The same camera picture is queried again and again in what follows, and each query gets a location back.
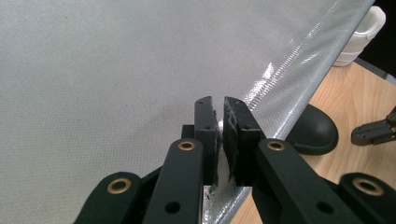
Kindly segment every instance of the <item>silver fabric sheet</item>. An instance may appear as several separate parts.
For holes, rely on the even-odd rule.
[[[195,100],[284,138],[372,0],[1,1],[0,222],[71,223],[97,183],[161,166]],[[204,223],[248,189],[205,188]]]

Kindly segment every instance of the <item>wooden table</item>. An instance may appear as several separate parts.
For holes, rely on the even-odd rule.
[[[338,183],[345,173],[374,175],[396,189],[396,141],[377,146],[357,147],[350,133],[364,123],[384,119],[396,106],[396,87],[352,63],[333,67],[310,101],[327,113],[339,132],[334,151],[324,156],[303,156],[315,171]],[[262,223],[251,195],[232,223]]]

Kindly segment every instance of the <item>brass ring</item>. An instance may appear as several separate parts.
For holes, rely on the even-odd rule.
[[[381,186],[379,186],[378,184],[376,184],[375,182],[369,179],[356,177],[355,179],[353,179],[352,183],[358,190],[360,190],[363,193],[373,196],[381,196],[384,194],[384,190],[381,188]],[[370,187],[372,187],[372,189],[368,189],[367,187],[364,187],[364,184],[369,185]]]
[[[285,146],[282,143],[277,142],[277,141],[268,142],[267,146],[275,151],[281,151],[281,150],[285,149]]]
[[[120,183],[120,182],[125,183],[125,186],[123,188],[121,188],[121,189],[114,189],[113,188],[114,185],[117,184],[117,183]],[[131,180],[129,180],[129,179],[125,178],[125,177],[121,177],[121,178],[118,178],[118,179],[115,179],[115,180],[111,181],[111,183],[108,184],[108,186],[107,186],[107,191],[109,193],[111,193],[111,194],[121,194],[121,193],[127,191],[131,186],[132,186]]]
[[[193,142],[181,142],[178,144],[178,148],[184,151],[190,151],[195,148],[195,144]]]

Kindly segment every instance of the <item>gray fabric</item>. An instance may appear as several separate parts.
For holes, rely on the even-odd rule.
[[[73,222],[105,176],[159,167],[207,95],[284,138],[372,3],[2,1],[0,222]],[[248,193],[219,171],[205,223]]]

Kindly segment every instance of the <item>light wood surface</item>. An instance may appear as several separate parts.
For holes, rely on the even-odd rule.
[[[319,175],[338,183],[343,174],[361,172],[374,175],[396,189],[396,141],[367,147],[350,143],[354,128],[384,119],[396,106],[395,86],[355,63],[333,67],[310,104],[332,118],[340,137],[331,153],[303,156]],[[251,194],[232,223],[262,223]]]

